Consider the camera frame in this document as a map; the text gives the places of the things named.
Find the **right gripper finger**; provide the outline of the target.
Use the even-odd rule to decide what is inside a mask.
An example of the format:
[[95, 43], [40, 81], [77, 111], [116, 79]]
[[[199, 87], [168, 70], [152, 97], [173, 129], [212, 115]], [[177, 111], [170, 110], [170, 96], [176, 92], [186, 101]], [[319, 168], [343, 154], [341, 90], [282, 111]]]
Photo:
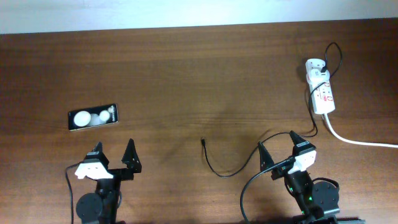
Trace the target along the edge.
[[275, 165], [269, 151], [266, 149], [265, 145], [262, 142], [257, 143], [259, 155], [260, 155], [260, 171], [264, 170], [272, 170]]
[[300, 137], [296, 132], [290, 131], [289, 136], [294, 144], [292, 149], [293, 156], [300, 156], [316, 150], [316, 147], [312, 143]]

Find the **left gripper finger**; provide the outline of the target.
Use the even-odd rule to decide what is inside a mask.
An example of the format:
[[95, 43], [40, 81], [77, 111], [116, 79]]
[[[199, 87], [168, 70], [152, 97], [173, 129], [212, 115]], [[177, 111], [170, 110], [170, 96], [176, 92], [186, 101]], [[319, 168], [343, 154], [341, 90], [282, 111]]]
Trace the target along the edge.
[[109, 160], [103, 153], [102, 142], [98, 142], [91, 152], [86, 155], [86, 162], [100, 162], [104, 167], [107, 167]]
[[139, 157], [136, 152], [136, 147], [134, 144], [134, 140], [130, 139], [128, 141], [126, 150], [121, 159], [121, 162], [127, 166], [128, 169], [132, 170], [133, 173], [141, 173], [142, 172], [142, 164], [139, 160]]

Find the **black Galaxy flip smartphone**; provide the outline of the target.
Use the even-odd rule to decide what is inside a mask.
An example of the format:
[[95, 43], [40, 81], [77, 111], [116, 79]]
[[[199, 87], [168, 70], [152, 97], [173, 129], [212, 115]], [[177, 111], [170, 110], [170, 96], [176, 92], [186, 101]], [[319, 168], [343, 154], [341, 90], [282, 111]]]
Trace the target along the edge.
[[114, 124], [119, 121], [116, 103], [83, 108], [68, 112], [68, 130], [94, 128]]

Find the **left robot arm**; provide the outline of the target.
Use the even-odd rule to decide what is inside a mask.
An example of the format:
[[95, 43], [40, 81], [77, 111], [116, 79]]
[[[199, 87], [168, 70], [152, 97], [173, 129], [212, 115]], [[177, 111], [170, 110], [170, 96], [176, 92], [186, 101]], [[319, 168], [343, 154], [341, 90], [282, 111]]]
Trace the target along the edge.
[[121, 182], [133, 180], [135, 174], [142, 172], [133, 139], [128, 141], [121, 162], [126, 165], [125, 168], [110, 169], [103, 145], [99, 142], [79, 163], [75, 175], [79, 179], [96, 181], [95, 191], [81, 196], [76, 204], [76, 214], [82, 224], [116, 223], [122, 201]]

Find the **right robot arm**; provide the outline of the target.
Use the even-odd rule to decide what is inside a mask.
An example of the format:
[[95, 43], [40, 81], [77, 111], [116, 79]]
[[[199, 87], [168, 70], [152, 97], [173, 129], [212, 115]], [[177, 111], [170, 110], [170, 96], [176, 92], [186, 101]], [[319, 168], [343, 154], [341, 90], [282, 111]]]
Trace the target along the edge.
[[297, 223], [337, 223], [338, 182], [319, 177], [311, 179], [307, 169], [315, 163], [316, 147], [294, 131], [289, 133], [294, 144], [292, 155], [275, 163], [263, 143], [257, 144], [260, 171], [271, 172], [272, 180], [283, 178], [285, 188], [297, 202], [302, 216]]

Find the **white USB charger plug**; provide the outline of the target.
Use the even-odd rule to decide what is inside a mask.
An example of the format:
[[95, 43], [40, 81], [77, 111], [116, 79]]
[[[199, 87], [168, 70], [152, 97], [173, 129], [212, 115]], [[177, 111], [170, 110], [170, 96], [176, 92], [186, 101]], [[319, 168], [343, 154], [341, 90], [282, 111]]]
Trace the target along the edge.
[[328, 81], [330, 79], [330, 73], [328, 70], [321, 72], [320, 69], [313, 68], [307, 72], [306, 77], [309, 84], [315, 85], [317, 83]]

